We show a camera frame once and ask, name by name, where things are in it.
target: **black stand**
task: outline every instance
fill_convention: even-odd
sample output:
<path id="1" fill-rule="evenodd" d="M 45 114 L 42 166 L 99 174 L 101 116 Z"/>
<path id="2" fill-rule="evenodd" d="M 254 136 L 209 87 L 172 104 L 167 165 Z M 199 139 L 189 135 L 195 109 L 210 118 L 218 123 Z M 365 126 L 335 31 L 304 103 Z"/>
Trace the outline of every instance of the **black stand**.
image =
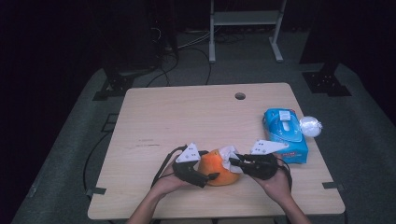
<path id="1" fill-rule="evenodd" d="M 334 72 L 339 62 L 326 62 L 318 72 L 304 72 L 303 76 L 313 93 L 327 93 L 329 96 L 350 96 L 347 87 L 342 86 Z"/>

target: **dark background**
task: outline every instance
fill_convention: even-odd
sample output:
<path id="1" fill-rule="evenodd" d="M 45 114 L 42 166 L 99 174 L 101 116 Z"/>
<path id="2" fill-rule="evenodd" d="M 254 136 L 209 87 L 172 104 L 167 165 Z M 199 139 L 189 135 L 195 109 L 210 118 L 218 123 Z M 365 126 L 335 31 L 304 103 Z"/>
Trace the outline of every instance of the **dark background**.
<path id="1" fill-rule="evenodd" d="M 217 8 L 228 4 L 216 2 Z M 132 66 L 155 64 L 158 47 L 151 46 L 149 25 L 163 20 L 157 6 L 149 0 L 0 1 L 2 223 L 12 220 L 80 92 L 103 67 L 103 55 Z M 230 6 L 267 9 L 276 3 Z M 395 122 L 395 9 L 394 1 L 289 0 L 282 30 L 311 28 L 301 63 L 323 63 L 332 55 L 359 75 Z M 208 28 L 208 0 L 175 0 L 175 12 L 179 31 Z"/>

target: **human hand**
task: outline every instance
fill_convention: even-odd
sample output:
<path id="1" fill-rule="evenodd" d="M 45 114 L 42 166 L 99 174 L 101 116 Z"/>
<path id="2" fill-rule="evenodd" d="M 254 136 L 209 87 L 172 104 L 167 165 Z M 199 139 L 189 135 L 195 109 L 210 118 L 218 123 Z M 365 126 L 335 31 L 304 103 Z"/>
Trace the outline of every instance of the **human hand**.
<path id="1" fill-rule="evenodd" d="M 190 183 L 183 181 L 175 176 L 174 169 L 172 167 L 175 159 L 176 158 L 174 158 L 173 161 L 166 166 L 166 168 L 163 170 L 163 174 L 160 176 L 160 178 L 151 189 L 161 194 L 163 197 L 168 193 L 180 189 L 181 187 L 191 185 Z"/>
<path id="2" fill-rule="evenodd" d="M 279 166 L 283 166 L 282 160 L 277 160 Z M 277 169 L 276 174 L 267 180 L 252 177 L 265 191 L 265 193 L 276 203 L 283 203 L 291 199 L 288 178 L 283 170 Z"/>

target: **orange object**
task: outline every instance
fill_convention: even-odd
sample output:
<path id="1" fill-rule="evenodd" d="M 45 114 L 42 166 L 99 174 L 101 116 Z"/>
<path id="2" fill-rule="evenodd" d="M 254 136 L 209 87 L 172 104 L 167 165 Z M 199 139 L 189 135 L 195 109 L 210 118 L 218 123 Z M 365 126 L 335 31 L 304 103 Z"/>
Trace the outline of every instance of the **orange object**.
<path id="1" fill-rule="evenodd" d="M 230 185 L 239 179 L 240 174 L 232 173 L 222 166 L 222 157 L 219 150 L 215 149 L 201 157 L 198 172 L 209 175 L 213 173 L 220 173 L 220 175 L 207 182 L 210 186 L 224 186 Z"/>

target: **gray carpet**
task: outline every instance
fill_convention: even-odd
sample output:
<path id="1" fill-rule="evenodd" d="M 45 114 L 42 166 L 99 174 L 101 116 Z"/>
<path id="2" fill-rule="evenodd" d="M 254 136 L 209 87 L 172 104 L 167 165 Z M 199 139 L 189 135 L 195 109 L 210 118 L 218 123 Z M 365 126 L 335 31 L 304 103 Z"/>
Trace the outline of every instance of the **gray carpet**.
<path id="1" fill-rule="evenodd" d="M 316 138 L 318 147 L 334 181 L 345 190 L 340 194 L 346 205 L 349 223 L 394 223 L 396 219 L 396 130 L 394 125 L 363 88 L 359 77 L 342 64 L 335 75 L 351 96 L 329 97 L 312 93 L 302 72 L 317 71 L 321 64 L 299 64 L 307 33 L 280 33 L 278 45 L 285 62 L 277 63 L 268 43 L 269 33 L 245 35 L 233 44 L 217 44 L 217 61 L 207 62 L 207 42 L 183 49 L 177 67 L 168 72 L 169 81 L 161 76 L 155 86 L 208 85 L 287 82 L 305 115 L 319 119 L 322 134 Z M 180 34 L 179 45 L 197 35 Z M 175 65 L 173 57 L 163 59 L 163 69 Z M 134 88 L 143 88 L 162 71 L 138 77 Z M 101 69 L 78 98 L 73 111 L 37 176 L 36 192 L 22 203 L 13 223 L 108 223 L 87 217 L 90 201 L 85 195 L 83 171 L 86 166 L 87 188 L 93 188 L 100 173 L 111 134 L 102 132 L 107 116 L 119 113 L 122 97 L 93 101 L 93 96 L 106 80 Z M 106 129 L 113 128 L 108 124 Z M 344 223 L 343 215 L 310 217 L 313 223 Z M 276 217 L 279 223 L 285 218 Z M 123 223 L 125 220 L 113 220 Z M 220 220 L 223 223 L 260 223 L 260 219 Z M 187 221 L 166 223 L 187 223 Z M 208 223 L 189 220 L 188 223 Z"/>

